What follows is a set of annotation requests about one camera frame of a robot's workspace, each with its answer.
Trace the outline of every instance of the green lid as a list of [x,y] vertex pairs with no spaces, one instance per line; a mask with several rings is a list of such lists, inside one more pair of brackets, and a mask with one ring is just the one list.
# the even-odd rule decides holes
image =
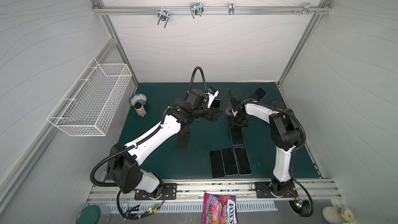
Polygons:
[[101,217],[101,209],[97,205],[83,208],[77,215],[76,224],[97,224]]

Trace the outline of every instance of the black smartphone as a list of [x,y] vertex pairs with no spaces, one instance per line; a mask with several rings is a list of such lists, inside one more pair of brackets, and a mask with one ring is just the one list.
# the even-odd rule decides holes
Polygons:
[[212,150],[209,152],[209,156],[210,156],[211,176],[213,178],[225,177],[221,150]]
[[232,148],[222,148],[222,161],[224,163],[224,171],[226,175],[237,175],[238,167],[236,167],[236,160],[234,149]]
[[262,88],[259,87],[257,90],[249,96],[249,98],[254,99],[255,101],[262,100],[267,95],[267,92]]
[[238,165],[239,175],[250,175],[251,167],[246,148],[238,147],[234,149],[234,152],[236,157],[236,163]]
[[232,126],[231,131],[231,140],[234,146],[241,146],[245,143],[243,139],[242,127]]

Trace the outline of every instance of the container with green lid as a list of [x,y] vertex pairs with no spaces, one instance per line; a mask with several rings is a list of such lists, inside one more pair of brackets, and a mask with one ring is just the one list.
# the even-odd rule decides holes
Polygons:
[[105,206],[90,205],[77,215],[76,224],[107,224],[110,214]]

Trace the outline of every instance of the white wire basket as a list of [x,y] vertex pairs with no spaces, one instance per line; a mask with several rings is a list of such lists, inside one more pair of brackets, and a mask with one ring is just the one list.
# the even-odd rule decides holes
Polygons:
[[105,136],[130,79],[126,64],[93,58],[47,120],[70,136]]

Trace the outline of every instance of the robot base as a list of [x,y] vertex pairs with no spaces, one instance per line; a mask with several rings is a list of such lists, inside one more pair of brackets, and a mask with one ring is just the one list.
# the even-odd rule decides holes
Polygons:
[[[176,183],[165,183],[163,184],[162,191],[166,192],[166,200],[175,200],[177,195],[177,184]],[[153,199],[153,195],[151,193],[146,192],[145,190],[139,190],[135,192],[134,200],[142,201],[142,200],[163,200],[164,195],[161,195],[159,199]]]
[[[290,193],[286,193],[282,196],[275,196],[275,194],[271,190],[271,181],[268,182],[255,182],[253,183],[255,191],[256,191],[256,196],[257,198],[292,198],[293,196]],[[293,194],[297,195],[297,191],[294,185],[291,185],[287,190],[292,192]]]

